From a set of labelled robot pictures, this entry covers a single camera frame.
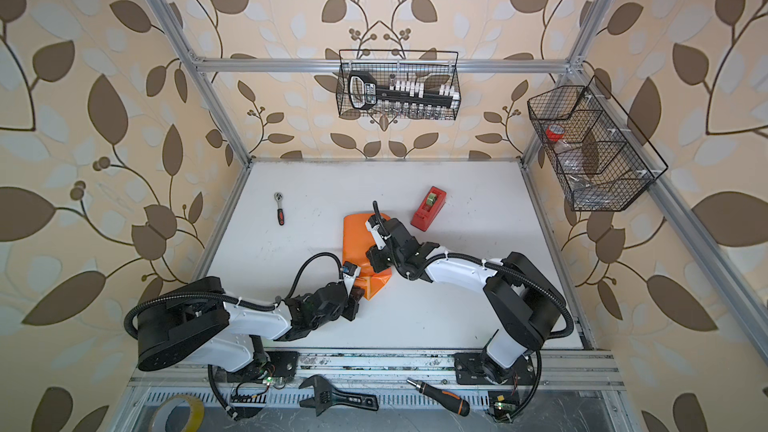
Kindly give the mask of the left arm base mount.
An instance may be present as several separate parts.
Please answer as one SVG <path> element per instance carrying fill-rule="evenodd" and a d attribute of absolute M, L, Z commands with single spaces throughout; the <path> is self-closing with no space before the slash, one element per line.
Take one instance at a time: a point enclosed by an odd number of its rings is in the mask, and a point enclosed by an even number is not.
<path fill-rule="evenodd" d="M 291 382 L 298 369 L 299 353 L 296 351 L 266 351 L 262 339 L 250 337 L 253 361 L 236 372 L 227 373 L 229 383 L 256 383 L 266 385 L 268 380 L 282 387 Z"/>

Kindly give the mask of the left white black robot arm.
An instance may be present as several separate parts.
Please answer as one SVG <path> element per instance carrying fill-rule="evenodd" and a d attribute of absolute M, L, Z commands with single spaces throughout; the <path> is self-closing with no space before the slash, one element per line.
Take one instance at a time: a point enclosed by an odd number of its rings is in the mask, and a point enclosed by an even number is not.
<path fill-rule="evenodd" d="M 262 339 L 292 342 L 340 317 L 352 321 L 363 297 L 364 290 L 344 278 L 265 305 L 230 296 L 218 277 L 206 277 L 135 306 L 124 328 L 137 340 L 141 371 L 187 363 L 238 372 L 266 360 Z"/>

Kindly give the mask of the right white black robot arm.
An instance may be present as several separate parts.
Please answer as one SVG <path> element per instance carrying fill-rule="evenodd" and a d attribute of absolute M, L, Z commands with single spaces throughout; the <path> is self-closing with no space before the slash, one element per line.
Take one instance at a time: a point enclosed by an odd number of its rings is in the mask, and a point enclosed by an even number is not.
<path fill-rule="evenodd" d="M 485 360 L 511 368 L 550 339 L 571 335 L 575 321 L 559 290 L 522 253 L 481 259 L 419 242 L 399 220 L 372 215 L 366 222 L 374 245 L 366 252 L 375 272 L 394 268 L 410 281 L 462 287 L 484 296 L 502 329 L 483 349 Z"/>

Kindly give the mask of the yellow orange wrapping paper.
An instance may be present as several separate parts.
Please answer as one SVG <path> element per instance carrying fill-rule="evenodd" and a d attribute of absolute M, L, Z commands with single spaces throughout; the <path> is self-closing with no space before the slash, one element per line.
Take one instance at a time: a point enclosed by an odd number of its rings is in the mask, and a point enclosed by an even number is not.
<path fill-rule="evenodd" d="M 371 300 L 390 280 L 390 268 L 375 272 L 366 256 L 367 251 L 375 245 L 375 241 L 366 228 L 369 213 L 347 215 L 343 221 L 342 259 L 360 268 L 360 273 L 354 285 L 363 290 L 364 298 Z"/>

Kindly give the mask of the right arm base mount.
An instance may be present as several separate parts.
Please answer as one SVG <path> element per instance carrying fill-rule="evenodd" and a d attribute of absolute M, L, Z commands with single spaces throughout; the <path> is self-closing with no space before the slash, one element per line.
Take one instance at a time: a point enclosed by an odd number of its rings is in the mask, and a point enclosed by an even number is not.
<path fill-rule="evenodd" d="M 453 359 L 456 382 L 460 385 L 532 385 L 536 376 L 535 365 L 525 354 L 508 368 L 501 367 L 484 352 L 458 352 Z"/>

